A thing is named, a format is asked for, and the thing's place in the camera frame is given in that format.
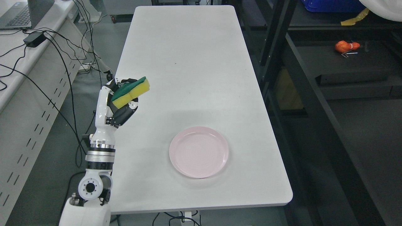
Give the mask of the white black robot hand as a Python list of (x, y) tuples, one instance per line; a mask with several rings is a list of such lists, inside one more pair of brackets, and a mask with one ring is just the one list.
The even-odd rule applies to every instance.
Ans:
[(119, 110), (112, 104), (111, 99), (118, 88), (115, 79), (112, 79), (99, 92), (95, 116), (96, 131), (90, 139), (92, 148), (114, 148), (117, 128), (123, 125), (138, 108), (138, 98), (135, 98), (122, 108), (124, 112), (117, 114), (118, 123), (114, 125), (114, 114)]

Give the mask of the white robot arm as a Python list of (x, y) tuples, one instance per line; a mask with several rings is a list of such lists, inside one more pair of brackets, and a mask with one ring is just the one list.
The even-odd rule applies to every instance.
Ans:
[(108, 226), (111, 220), (109, 205), (112, 189), (114, 145), (92, 144), (85, 156), (85, 175), (77, 192), (66, 201), (59, 226)]

